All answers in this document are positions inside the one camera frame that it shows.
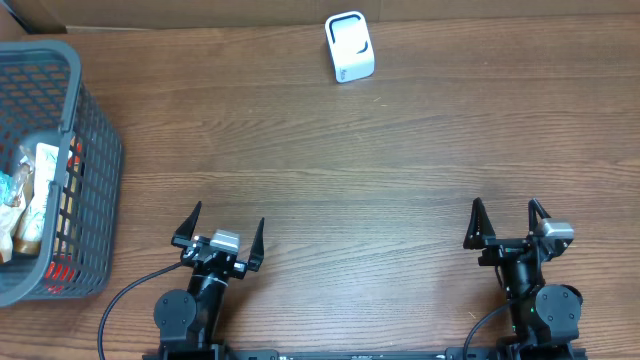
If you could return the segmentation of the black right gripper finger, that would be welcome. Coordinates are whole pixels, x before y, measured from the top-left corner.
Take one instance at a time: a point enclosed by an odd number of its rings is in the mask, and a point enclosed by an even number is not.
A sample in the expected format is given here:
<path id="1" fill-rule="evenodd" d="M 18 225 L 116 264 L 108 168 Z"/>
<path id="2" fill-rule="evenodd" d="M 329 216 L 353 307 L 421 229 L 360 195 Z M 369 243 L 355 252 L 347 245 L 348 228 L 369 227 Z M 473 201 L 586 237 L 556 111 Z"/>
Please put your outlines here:
<path id="1" fill-rule="evenodd" d="M 528 202 L 528 230 L 530 234 L 534 234 L 542 221 L 549 217 L 548 212 L 536 198 L 532 198 Z"/>
<path id="2" fill-rule="evenodd" d="M 464 237 L 463 248 L 484 249 L 496 241 L 496 234 L 480 197 L 473 200 L 470 221 Z"/>

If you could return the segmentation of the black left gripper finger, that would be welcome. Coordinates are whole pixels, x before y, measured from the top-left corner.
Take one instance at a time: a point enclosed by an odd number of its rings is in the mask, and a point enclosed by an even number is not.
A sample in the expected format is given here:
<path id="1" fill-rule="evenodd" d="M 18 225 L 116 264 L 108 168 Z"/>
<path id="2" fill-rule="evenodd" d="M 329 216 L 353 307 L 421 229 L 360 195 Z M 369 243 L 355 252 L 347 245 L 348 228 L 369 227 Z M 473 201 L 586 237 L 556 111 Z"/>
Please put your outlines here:
<path id="1" fill-rule="evenodd" d="M 264 261 L 264 224 L 265 218 L 262 218 L 257 227 L 248 258 L 247 269 L 249 271 L 258 272 Z"/>
<path id="2" fill-rule="evenodd" d="M 198 201 L 191 214 L 176 229 L 173 235 L 174 241 L 190 241 L 196 228 L 202 202 Z"/>

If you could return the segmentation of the orange spaghetti pack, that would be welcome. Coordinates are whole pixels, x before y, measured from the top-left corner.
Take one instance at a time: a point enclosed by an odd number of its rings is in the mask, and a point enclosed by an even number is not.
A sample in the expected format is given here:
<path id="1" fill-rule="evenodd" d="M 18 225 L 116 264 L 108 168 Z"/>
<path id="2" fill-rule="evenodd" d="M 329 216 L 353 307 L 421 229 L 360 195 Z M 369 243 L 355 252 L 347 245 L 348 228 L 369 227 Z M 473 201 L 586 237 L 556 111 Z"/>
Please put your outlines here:
<path id="1" fill-rule="evenodd" d="M 76 270 L 71 267 L 71 262 L 76 257 L 76 249 L 70 241 L 79 239 L 79 230 L 76 225 L 72 224 L 71 217 L 76 216 L 79 212 L 77 199 L 81 193 L 81 185 L 77 175 L 80 173 L 82 163 L 81 153 L 82 144 L 76 137 L 73 137 L 70 141 L 70 151 L 66 163 L 64 190 L 60 204 L 62 214 L 58 216 L 53 260 L 45 273 L 45 278 L 48 280 L 72 283 L 76 274 Z"/>

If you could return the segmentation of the white cream tube brown cap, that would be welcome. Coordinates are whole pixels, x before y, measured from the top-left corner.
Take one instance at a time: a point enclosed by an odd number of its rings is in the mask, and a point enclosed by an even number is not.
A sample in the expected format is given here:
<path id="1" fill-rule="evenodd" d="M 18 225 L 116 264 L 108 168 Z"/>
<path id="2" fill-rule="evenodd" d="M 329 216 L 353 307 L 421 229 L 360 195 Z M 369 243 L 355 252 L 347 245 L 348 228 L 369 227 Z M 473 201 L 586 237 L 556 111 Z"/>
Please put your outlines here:
<path id="1" fill-rule="evenodd" d="M 55 178 L 59 148 L 38 143 L 33 173 L 33 196 L 14 234 L 14 250 L 38 255 L 44 233 L 49 185 Z"/>

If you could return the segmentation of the beige bread snack bag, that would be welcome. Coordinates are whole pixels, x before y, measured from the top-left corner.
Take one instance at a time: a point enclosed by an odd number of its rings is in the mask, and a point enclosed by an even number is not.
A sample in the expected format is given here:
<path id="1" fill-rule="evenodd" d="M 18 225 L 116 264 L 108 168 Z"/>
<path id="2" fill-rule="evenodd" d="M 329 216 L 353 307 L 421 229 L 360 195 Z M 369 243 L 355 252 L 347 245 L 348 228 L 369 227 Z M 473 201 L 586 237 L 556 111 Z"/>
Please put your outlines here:
<path id="1" fill-rule="evenodd" d="M 13 235 L 19 225 L 22 214 L 33 197 L 33 178 L 35 172 L 35 155 L 19 146 L 22 157 L 17 169 L 10 175 L 13 178 L 15 197 L 10 205 L 1 202 L 1 263 L 11 260 L 13 254 Z"/>

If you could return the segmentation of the light blue snack packet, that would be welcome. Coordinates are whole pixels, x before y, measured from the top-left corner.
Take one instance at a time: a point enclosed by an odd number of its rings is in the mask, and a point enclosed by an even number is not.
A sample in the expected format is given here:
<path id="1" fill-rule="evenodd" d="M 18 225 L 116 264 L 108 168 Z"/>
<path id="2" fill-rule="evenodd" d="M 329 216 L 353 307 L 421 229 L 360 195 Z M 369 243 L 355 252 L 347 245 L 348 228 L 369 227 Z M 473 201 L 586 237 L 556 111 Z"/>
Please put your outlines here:
<path id="1" fill-rule="evenodd" d="M 0 193 L 1 202 L 6 205 L 10 205 L 15 197 L 15 190 L 13 189 L 13 178 L 4 173 L 0 173 Z"/>

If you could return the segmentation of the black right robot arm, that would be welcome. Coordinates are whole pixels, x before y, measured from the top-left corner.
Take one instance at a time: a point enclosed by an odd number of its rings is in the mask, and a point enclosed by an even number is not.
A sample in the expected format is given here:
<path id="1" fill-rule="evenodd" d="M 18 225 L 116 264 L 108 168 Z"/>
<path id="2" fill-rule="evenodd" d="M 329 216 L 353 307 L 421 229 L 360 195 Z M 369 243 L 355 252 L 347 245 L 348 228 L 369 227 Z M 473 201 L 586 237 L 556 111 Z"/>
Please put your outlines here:
<path id="1" fill-rule="evenodd" d="M 542 265 L 561 256 L 574 240 L 572 225 L 552 217 L 535 198 L 528 202 L 523 238 L 497 237 L 480 198 L 472 202 L 463 247 L 479 250 L 480 266 L 494 269 L 506 303 L 479 320 L 465 338 L 461 357 L 471 354 L 474 335 L 494 316 L 508 311 L 514 334 L 498 339 L 488 359 L 584 359 L 572 342 L 579 338 L 583 296 L 570 285 L 547 284 Z"/>

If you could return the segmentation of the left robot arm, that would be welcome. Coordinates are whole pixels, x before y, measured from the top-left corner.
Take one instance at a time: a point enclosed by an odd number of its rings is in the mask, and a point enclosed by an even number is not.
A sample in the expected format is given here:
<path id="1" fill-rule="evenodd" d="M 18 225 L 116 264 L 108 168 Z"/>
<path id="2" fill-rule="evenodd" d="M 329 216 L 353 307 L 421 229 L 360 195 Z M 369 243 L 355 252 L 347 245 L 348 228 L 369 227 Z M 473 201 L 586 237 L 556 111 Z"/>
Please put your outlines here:
<path id="1" fill-rule="evenodd" d="M 154 307 L 160 331 L 155 359 L 233 359 L 230 347 L 212 339 L 224 293 L 230 279 L 242 280 L 257 272 L 264 261 L 264 220 L 259 222 L 246 260 L 238 258 L 240 239 L 233 232 L 218 230 L 212 236 L 194 234 L 202 204 L 175 230 L 171 244 L 181 249 L 179 264 L 192 270 L 186 289 L 164 293 Z"/>

